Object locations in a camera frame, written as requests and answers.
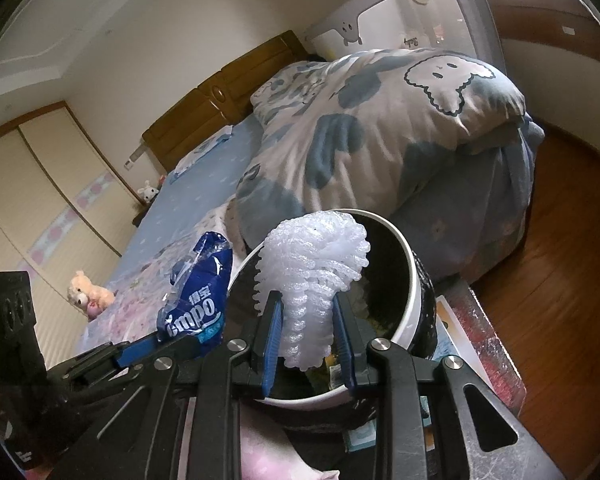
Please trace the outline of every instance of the pink cloth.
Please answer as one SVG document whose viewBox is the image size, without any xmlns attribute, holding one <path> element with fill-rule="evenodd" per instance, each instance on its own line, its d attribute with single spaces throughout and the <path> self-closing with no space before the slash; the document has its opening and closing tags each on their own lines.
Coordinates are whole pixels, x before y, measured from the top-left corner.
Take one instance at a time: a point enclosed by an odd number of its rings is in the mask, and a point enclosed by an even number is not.
<svg viewBox="0 0 600 480">
<path fill-rule="evenodd" d="M 187 409 L 180 448 L 178 480 L 187 473 L 189 438 L 196 399 Z M 309 467 L 289 442 L 282 428 L 267 415 L 240 404 L 240 466 L 242 480 L 338 480 L 339 471 L 321 472 Z"/>
<path fill-rule="evenodd" d="M 92 300 L 87 304 L 87 316 L 89 317 L 89 321 L 96 319 L 102 312 L 103 309 L 95 301 Z"/>
</svg>

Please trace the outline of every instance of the wooden frame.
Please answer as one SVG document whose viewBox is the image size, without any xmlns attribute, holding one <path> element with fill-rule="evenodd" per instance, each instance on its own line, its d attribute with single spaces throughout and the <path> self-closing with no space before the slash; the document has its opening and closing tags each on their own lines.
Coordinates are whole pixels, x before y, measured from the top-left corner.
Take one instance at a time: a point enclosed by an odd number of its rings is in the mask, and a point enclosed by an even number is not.
<svg viewBox="0 0 600 480">
<path fill-rule="evenodd" d="M 38 108 L 37 110 L 32 110 L 30 112 L 27 112 L 26 114 L 22 114 L 20 117 L 16 117 L 15 119 L 12 119 L 11 121 L 8 121 L 0 126 L 0 137 L 15 130 L 22 123 L 26 123 L 27 121 L 35 119 L 40 115 L 48 114 L 49 112 L 53 112 L 54 110 L 58 110 L 59 108 L 62 108 L 64 106 L 66 106 L 66 103 L 64 101 L 58 101 L 57 103 L 51 103 L 50 105 L 43 106 L 42 108 Z"/>
<path fill-rule="evenodd" d="M 240 56 L 174 104 L 142 138 L 165 170 L 173 170 L 193 148 L 222 126 L 247 117 L 251 95 L 290 63 L 306 59 L 306 50 L 288 30 Z"/>
</svg>

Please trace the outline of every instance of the black device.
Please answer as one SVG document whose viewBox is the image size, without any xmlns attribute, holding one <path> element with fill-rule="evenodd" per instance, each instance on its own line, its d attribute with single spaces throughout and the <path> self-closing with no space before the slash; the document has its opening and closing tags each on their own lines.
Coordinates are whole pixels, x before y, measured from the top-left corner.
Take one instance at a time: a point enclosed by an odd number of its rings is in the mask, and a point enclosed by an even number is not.
<svg viewBox="0 0 600 480">
<path fill-rule="evenodd" d="M 420 396 L 429 399 L 443 479 L 564 479 L 461 358 L 433 362 L 376 338 L 342 293 L 333 323 L 345 384 L 353 396 L 378 402 L 376 480 L 427 479 Z M 174 479 L 187 405 L 196 396 L 187 480 L 240 479 L 238 400 L 264 398 L 273 384 L 278 292 L 239 338 L 206 356 L 193 335 L 161 345 L 151 334 L 46 371 L 34 325 L 27 273 L 1 272 L 0 402 L 13 427 L 6 447 L 21 467 L 55 464 L 49 480 Z"/>
</svg>

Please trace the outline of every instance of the blue plastic packaging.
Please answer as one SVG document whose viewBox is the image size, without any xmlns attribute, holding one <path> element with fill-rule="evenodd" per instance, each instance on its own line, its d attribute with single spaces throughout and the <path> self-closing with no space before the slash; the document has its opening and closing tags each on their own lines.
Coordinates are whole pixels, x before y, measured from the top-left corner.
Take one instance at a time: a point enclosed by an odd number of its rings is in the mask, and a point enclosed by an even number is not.
<svg viewBox="0 0 600 480">
<path fill-rule="evenodd" d="M 222 341 L 233 253 L 221 234 L 208 231 L 171 269 L 173 290 L 158 311 L 158 340 L 195 334 L 205 354 Z"/>
</svg>

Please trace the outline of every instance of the door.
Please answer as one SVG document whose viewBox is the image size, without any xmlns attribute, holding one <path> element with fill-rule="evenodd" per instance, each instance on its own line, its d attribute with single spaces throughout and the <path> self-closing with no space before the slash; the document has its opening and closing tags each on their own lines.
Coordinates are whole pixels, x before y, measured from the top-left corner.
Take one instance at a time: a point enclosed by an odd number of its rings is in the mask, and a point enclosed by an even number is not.
<svg viewBox="0 0 600 480">
<path fill-rule="evenodd" d="M 136 228 L 138 199 L 118 180 L 66 108 L 19 126 L 26 143 L 60 193 L 118 254 Z"/>
<path fill-rule="evenodd" d="M 118 255 L 58 193 L 14 130 L 0 138 L 0 270 L 28 270 L 47 367 L 74 355 L 86 316 L 65 300 L 78 269 L 104 284 Z"/>
</svg>

